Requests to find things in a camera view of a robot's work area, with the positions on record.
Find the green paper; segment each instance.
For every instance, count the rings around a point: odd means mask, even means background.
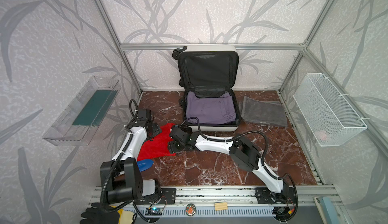
[[[99,126],[112,104],[117,91],[97,90],[72,125]]]

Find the red marble tabletop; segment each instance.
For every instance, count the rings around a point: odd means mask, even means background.
[[[276,91],[235,91],[237,101],[244,96],[261,101],[279,100]],[[146,91],[139,108],[151,109],[159,125],[182,122],[182,108],[178,100],[183,91]],[[280,176],[288,172],[297,185],[316,185],[306,157],[288,121],[288,127],[275,127],[242,122],[234,132],[205,132],[213,136],[233,136],[250,130],[261,130],[270,144],[266,163]],[[259,149],[264,149],[264,139],[249,134]],[[176,156],[154,158],[154,165],[142,172],[144,179],[158,178],[162,186],[184,185],[264,185],[254,174],[237,168],[230,156],[212,151],[187,151]]]

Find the black glove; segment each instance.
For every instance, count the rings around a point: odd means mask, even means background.
[[[120,215],[125,212],[123,209],[120,209],[118,212],[105,213],[100,209],[100,203],[92,203],[92,207],[87,208],[81,214],[81,217],[85,219],[82,219],[80,224],[119,224]],[[135,219],[136,214],[133,214],[132,224],[135,222]]]

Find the red garment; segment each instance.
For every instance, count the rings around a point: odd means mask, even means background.
[[[158,158],[160,156],[175,156],[170,154],[167,149],[168,142],[172,141],[172,138],[168,136],[171,132],[173,123],[168,123],[160,127],[162,133],[158,134],[152,141],[146,141],[140,149],[137,161],[144,159]]]

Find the open suitcase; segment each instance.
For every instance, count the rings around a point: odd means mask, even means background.
[[[178,60],[179,85],[185,88],[180,105],[186,120],[187,94],[192,91],[198,98],[220,97],[228,92],[232,96],[236,120],[226,124],[200,124],[201,131],[235,131],[241,122],[240,110],[234,95],[239,56],[232,45],[189,45],[175,49],[172,57]],[[197,124],[186,122],[192,131]]]

